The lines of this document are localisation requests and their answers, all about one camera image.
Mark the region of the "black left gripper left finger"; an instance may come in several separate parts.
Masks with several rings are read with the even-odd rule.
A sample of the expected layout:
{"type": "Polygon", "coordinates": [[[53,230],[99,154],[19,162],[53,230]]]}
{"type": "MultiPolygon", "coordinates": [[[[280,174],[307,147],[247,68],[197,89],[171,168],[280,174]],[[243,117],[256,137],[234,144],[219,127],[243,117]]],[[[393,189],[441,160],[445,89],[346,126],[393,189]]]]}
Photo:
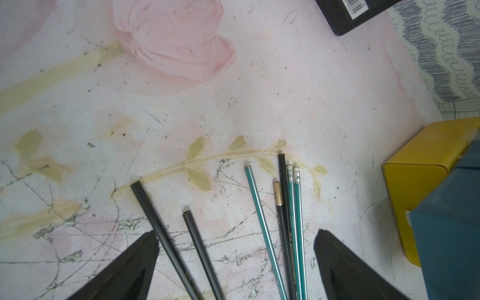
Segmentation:
{"type": "Polygon", "coordinates": [[[159,241],[144,233],[70,300],[145,300],[153,278],[159,241]]]}

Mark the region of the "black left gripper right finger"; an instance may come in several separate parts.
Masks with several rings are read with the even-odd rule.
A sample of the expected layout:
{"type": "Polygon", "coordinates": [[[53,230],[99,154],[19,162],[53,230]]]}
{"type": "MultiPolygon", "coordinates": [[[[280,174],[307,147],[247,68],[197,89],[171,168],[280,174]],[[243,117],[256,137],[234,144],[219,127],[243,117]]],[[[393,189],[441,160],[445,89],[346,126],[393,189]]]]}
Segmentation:
{"type": "Polygon", "coordinates": [[[314,252],[327,299],[407,299],[330,231],[318,231],[314,252]]]}

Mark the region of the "green striped pencil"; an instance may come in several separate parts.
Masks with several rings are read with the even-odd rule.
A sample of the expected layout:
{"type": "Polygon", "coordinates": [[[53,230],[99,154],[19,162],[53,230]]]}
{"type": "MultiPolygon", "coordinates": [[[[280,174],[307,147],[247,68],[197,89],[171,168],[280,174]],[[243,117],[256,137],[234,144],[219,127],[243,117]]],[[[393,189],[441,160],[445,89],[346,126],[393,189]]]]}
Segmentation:
{"type": "Polygon", "coordinates": [[[298,269],[298,291],[299,299],[307,300],[307,281],[306,281],[306,262],[305,262],[305,243],[303,232],[303,205],[301,196],[301,175],[300,167],[293,166],[294,179],[294,212],[295,212],[295,231],[296,231],[296,250],[297,250],[297,269],[298,269]]]}
{"type": "Polygon", "coordinates": [[[296,208],[295,208],[295,196],[294,196],[294,172],[293,165],[286,165],[287,175],[287,195],[289,201],[289,217],[291,224],[291,240],[292,240],[292,254],[293,254],[293,266],[294,266],[294,278],[296,286],[296,299],[301,300],[301,278],[300,278],[300,263],[298,256],[298,244],[297,244],[297,232],[296,232],[296,208]]]}

